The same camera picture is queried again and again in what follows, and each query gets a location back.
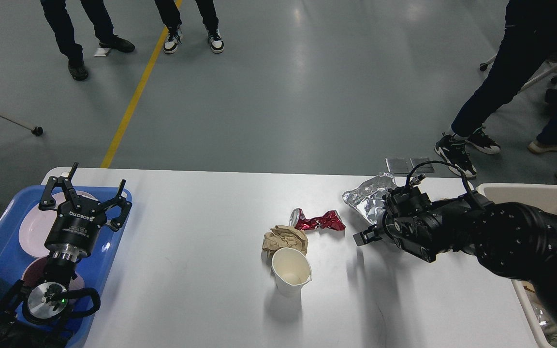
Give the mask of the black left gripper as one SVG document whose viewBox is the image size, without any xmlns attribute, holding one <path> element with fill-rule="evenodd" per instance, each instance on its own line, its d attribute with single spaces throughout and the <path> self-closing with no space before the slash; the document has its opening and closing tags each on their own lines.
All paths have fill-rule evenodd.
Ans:
<svg viewBox="0 0 557 348">
<path fill-rule="evenodd" d="M 82 208 L 80 197 L 72 184 L 73 175 L 78 167 L 79 163 L 75 162 L 67 176 L 49 177 L 38 209 L 56 211 L 56 219 L 44 247 L 56 252 L 63 251 L 64 245 L 69 245 L 79 251 L 79 256 L 90 256 L 99 238 L 100 229 L 106 226 L 113 232 L 119 231 L 130 215 L 132 203 L 124 196 L 126 180 L 121 180 L 113 198 L 98 202 L 94 207 Z M 55 188 L 60 188 L 64 194 L 64 201 L 60 204 L 56 204 L 52 194 Z M 112 209 L 119 213 L 113 218 L 108 218 L 107 212 Z"/>
</svg>

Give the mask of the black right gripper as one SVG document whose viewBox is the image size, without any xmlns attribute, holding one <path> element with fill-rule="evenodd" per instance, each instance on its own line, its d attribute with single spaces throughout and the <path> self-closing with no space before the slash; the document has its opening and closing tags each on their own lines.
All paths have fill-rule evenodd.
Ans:
<svg viewBox="0 0 557 348">
<path fill-rule="evenodd" d="M 396 244 L 396 227 L 394 221 L 384 210 L 383 214 L 378 218 L 376 225 L 367 227 L 364 231 L 353 235 L 356 246 L 365 246 L 369 243 L 377 241 L 385 241 Z"/>
</svg>

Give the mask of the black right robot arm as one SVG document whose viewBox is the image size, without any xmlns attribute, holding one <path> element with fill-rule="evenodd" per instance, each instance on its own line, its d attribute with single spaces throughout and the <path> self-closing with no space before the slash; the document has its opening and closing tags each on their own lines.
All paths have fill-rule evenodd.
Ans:
<svg viewBox="0 0 557 348">
<path fill-rule="evenodd" d="M 431 201 L 414 167 L 405 184 L 383 197 L 378 222 L 354 234 L 358 246 L 389 238 L 428 263 L 447 251 L 463 251 L 495 275 L 530 282 L 557 324 L 557 215 L 525 203 L 494 203 L 461 174 L 464 194 Z"/>
</svg>

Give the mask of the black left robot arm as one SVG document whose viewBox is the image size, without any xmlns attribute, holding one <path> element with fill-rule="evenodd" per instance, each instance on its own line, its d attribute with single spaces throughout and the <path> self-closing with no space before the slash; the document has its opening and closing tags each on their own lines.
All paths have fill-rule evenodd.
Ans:
<svg viewBox="0 0 557 348">
<path fill-rule="evenodd" d="M 101 306 L 132 195 L 68 174 L 16 194 L 0 219 L 0 348 L 81 348 Z"/>
</svg>

